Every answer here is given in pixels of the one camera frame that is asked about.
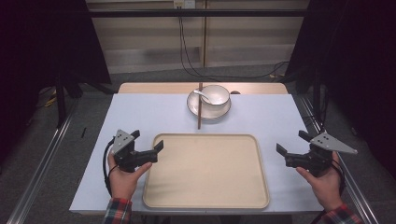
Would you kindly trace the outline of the white ceramic bowl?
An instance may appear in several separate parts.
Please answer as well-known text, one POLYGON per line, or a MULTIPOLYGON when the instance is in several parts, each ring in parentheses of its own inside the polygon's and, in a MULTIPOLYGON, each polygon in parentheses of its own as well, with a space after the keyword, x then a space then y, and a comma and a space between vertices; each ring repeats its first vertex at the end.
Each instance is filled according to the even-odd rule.
POLYGON ((230 100, 230 93, 220 85, 205 86, 202 92, 210 98, 210 105, 225 105, 230 100))

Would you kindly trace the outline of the white wall outlet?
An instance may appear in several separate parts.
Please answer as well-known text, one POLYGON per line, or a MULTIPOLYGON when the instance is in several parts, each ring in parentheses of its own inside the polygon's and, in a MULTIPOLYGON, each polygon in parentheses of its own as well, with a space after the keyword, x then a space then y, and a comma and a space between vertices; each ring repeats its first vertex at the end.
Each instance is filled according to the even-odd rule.
POLYGON ((173 0, 175 9, 195 9, 195 0, 173 0))

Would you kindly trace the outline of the white ceramic spoon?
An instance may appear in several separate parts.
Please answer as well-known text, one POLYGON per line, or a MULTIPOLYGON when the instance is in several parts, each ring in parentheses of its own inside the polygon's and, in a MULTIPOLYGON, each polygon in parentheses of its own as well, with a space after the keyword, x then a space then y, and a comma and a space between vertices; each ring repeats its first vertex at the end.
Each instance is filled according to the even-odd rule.
POLYGON ((201 97, 204 97, 209 104, 212 104, 210 98, 206 94, 204 94, 202 91, 194 90, 193 92, 195 94, 200 95, 201 97))

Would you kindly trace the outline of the black metal stand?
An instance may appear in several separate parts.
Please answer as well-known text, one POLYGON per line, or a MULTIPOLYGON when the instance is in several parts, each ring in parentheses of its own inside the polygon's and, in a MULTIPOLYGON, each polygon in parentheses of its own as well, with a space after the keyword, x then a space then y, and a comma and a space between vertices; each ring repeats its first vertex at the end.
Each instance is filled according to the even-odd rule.
POLYGON ((56 76, 56 99, 58 107, 58 124, 57 127, 60 128, 66 119, 66 106, 64 100, 64 85, 62 83, 62 76, 58 74, 56 76))
POLYGON ((323 121, 321 118, 321 88, 320 88, 320 71, 315 70, 315 78, 313 82, 313 110, 315 121, 318 125, 318 131, 323 132, 323 121))

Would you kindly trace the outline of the person's left hand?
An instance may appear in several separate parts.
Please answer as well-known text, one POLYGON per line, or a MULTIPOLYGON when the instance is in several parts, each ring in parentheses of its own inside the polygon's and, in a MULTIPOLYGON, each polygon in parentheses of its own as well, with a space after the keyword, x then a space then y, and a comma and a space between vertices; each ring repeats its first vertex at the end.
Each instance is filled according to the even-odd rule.
POLYGON ((133 173, 122 171, 115 162, 114 156, 109 154, 107 156, 108 166, 111 170, 109 182, 113 198, 120 198, 125 200, 132 200, 135 189, 137 188, 138 179, 148 171, 152 163, 147 162, 140 166, 133 173))

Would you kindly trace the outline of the black horizontal frame bar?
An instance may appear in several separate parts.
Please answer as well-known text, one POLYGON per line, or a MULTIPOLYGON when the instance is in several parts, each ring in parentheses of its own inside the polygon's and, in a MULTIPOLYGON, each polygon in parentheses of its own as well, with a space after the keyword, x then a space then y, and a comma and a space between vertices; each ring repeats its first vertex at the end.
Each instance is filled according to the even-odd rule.
POLYGON ((89 11, 93 18, 134 17, 304 17, 306 9, 125 9, 89 11))

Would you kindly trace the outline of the person's right hand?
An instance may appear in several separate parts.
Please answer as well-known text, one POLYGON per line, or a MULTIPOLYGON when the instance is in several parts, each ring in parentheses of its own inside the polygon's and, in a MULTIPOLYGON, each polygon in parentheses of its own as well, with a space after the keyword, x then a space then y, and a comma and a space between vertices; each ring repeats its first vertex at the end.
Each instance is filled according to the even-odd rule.
POLYGON ((311 186, 319 204, 326 212, 343 204, 339 193, 341 178, 334 168, 329 168, 320 177, 314 177, 302 167, 297 167, 296 172, 311 186))

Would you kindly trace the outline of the white table cover sheet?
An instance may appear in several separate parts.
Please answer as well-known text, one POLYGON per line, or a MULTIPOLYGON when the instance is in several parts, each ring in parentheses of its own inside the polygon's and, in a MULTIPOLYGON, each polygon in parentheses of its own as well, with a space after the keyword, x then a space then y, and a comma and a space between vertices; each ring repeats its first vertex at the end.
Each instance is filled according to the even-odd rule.
POLYGON ((198 134, 250 134, 258 142, 262 167, 270 201, 263 209, 186 209, 151 208, 145 205, 143 193, 148 173, 138 181, 133 197, 133 211, 150 215, 258 215, 296 214, 316 212, 321 206, 311 187, 277 153, 280 144, 288 152, 305 154, 309 145, 299 137, 304 122, 289 94, 236 94, 231 108, 218 119, 201 120, 187 107, 184 94, 120 93, 112 98, 104 124, 99 133, 91 158, 80 181, 71 211, 84 215, 102 215, 110 196, 106 189, 103 171, 107 143, 117 130, 132 133, 140 131, 135 141, 138 151, 149 150, 156 144, 154 138, 162 133, 198 134))

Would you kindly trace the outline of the metal floor rail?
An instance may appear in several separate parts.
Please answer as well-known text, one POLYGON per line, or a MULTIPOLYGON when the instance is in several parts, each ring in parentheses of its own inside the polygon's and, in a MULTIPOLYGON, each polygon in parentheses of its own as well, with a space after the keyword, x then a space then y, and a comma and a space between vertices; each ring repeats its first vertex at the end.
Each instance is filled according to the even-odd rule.
MULTIPOLYGON (((311 134, 325 132, 326 128, 319 115, 321 114, 320 108, 317 107, 315 100, 311 101, 306 94, 299 94, 295 97, 295 102, 302 115, 305 127, 311 134)), ((338 153, 340 166, 342 167, 345 175, 345 194, 348 195, 354 204, 354 208, 359 213, 361 220, 365 224, 379 224, 375 216, 374 210, 364 196, 361 188, 353 177, 352 173, 347 167, 343 154, 338 153)))
POLYGON ((69 109, 67 110, 67 115, 63 121, 63 123, 56 128, 54 135, 49 142, 49 145, 46 148, 46 151, 41 159, 38 167, 35 169, 35 172, 32 178, 29 181, 28 186, 23 192, 22 196, 19 198, 13 212, 11 213, 9 219, 7 220, 7 224, 23 224, 34 201, 36 195, 38 194, 42 183, 46 177, 50 164, 53 161, 53 158, 60 147, 65 134, 67 133, 68 127, 71 123, 72 118, 75 115, 76 108, 78 106, 79 100, 73 100, 69 109))

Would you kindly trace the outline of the black curtain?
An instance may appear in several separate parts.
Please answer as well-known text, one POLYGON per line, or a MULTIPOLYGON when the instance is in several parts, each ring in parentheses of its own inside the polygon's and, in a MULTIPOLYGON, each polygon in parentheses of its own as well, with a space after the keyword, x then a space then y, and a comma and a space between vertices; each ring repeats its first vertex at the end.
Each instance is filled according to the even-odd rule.
POLYGON ((0 164, 42 89, 84 82, 111 82, 86 0, 0 0, 0 164))
POLYGON ((324 84, 396 178, 396 0, 309 0, 286 78, 324 84))

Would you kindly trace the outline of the beige plastic tray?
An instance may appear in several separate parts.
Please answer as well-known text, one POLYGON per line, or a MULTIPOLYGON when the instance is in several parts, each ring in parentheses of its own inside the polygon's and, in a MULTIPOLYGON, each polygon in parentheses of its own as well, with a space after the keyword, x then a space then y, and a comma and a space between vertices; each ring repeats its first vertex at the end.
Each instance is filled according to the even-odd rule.
POLYGON ((263 209, 270 196, 250 134, 162 133, 143 201, 151 208, 263 209))

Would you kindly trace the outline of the white ceramic plate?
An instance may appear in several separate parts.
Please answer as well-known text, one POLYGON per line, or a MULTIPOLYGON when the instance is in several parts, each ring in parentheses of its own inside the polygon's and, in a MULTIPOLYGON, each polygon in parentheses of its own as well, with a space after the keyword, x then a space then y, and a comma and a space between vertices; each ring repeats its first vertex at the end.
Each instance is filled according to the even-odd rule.
MULTIPOLYGON (((198 115, 198 95, 191 92, 187 98, 187 107, 192 114, 198 115)), ((218 119, 224 116, 231 108, 231 98, 225 105, 210 105, 202 99, 202 118, 218 119)))

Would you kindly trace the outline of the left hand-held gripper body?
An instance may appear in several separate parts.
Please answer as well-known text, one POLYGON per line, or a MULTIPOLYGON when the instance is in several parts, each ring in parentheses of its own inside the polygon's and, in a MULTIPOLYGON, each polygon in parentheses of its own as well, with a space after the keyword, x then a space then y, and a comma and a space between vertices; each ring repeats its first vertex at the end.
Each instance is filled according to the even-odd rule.
POLYGON ((157 162, 158 153, 153 149, 146 151, 136 151, 134 149, 135 140, 130 133, 117 130, 114 137, 111 153, 116 164, 124 172, 133 173, 136 167, 140 167, 147 162, 157 162))

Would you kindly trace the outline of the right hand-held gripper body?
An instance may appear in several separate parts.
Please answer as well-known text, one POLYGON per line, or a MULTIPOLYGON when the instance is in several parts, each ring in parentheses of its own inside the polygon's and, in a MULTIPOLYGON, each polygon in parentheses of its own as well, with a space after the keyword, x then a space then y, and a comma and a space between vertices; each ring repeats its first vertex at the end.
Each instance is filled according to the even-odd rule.
POLYGON ((334 151, 349 154, 358 153, 357 149, 346 145, 326 132, 311 136, 312 140, 308 142, 310 149, 307 153, 287 153, 284 157, 287 167, 302 167, 313 176, 318 177, 323 171, 331 167, 332 153, 334 151))

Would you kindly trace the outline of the brown wooden chopsticks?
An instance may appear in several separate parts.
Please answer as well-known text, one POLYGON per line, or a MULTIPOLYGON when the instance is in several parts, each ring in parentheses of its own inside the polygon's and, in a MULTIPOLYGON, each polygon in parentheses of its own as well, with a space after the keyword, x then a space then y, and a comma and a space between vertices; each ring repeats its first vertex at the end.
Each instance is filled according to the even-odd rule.
MULTIPOLYGON (((198 87, 198 91, 202 91, 203 89, 203 83, 200 82, 199 83, 199 87, 198 87)), ((198 95, 198 115, 197 115, 197 129, 201 130, 201 120, 202 120, 202 99, 201 96, 196 93, 198 95)))

